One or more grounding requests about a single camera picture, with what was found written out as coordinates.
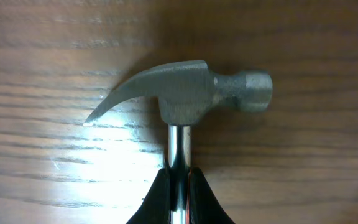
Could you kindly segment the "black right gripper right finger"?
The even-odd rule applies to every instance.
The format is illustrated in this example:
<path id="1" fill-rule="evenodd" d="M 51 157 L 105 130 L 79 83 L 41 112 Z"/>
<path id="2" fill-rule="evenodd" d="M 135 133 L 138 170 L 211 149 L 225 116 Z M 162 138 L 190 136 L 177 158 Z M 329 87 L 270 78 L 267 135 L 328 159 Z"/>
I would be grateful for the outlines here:
<path id="1" fill-rule="evenodd" d="M 191 224 L 234 224 L 219 204 L 200 168 L 191 169 L 189 181 Z"/>

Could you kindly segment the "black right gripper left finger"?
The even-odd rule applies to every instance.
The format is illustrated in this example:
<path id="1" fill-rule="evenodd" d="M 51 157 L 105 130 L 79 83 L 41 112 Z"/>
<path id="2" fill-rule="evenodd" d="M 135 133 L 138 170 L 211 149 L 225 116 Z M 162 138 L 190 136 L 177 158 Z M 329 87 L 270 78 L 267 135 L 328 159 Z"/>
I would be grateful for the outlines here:
<path id="1" fill-rule="evenodd" d="M 139 209 L 127 224 L 170 223 L 170 175 L 167 168 L 160 169 Z"/>

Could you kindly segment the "small claw hammer black handle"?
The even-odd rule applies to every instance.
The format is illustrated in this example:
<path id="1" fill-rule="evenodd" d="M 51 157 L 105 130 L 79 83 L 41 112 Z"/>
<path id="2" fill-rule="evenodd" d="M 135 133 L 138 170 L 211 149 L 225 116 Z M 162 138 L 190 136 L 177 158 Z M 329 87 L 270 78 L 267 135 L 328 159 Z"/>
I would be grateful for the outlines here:
<path id="1" fill-rule="evenodd" d="M 168 63 L 144 70 L 117 86 L 83 124 L 94 125 L 111 108 L 129 99 L 156 97 L 162 121 L 168 125 L 168 160 L 163 168 L 170 175 L 170 224 L 191 224 L 191 127 L 217 106 L 248 113 L 264 111 L 272 93 L 272 78 L 266 71 L 220 75 L 204 60 Z"/>

